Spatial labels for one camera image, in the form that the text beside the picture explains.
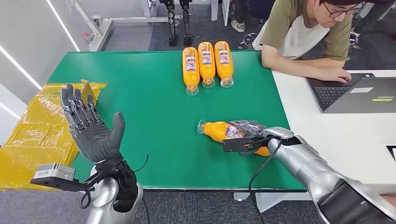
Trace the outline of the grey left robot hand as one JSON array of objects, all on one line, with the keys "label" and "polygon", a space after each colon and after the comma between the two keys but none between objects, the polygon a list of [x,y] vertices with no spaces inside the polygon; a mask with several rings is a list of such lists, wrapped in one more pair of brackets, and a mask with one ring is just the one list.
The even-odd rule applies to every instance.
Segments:
[{"label": "grey left robot hand", "polygon": [[87,94],[83,103],[81,90],[67,84],[60,92],[64,115],[69,122],[69,131],[80,153],[91,162],[101,162],[121,157],[120,146],[126,123],[121,112],[113,115],[112,129],[105,124]]}]

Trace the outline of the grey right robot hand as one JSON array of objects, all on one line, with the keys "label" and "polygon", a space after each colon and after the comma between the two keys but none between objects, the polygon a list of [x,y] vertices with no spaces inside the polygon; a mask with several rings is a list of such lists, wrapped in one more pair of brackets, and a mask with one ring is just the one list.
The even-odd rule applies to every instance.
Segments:
[{"label": "grey right robot hand", "polygon": [[[261,135],[263,130],[267,128],[265,125],[262,125],[255,120],[232,120],[228,123],[242,131],[246,137]],[[250,156],[252,154],[270,156],[266,147],[261,147],[255,152],[240,152],[241,156]]]}]

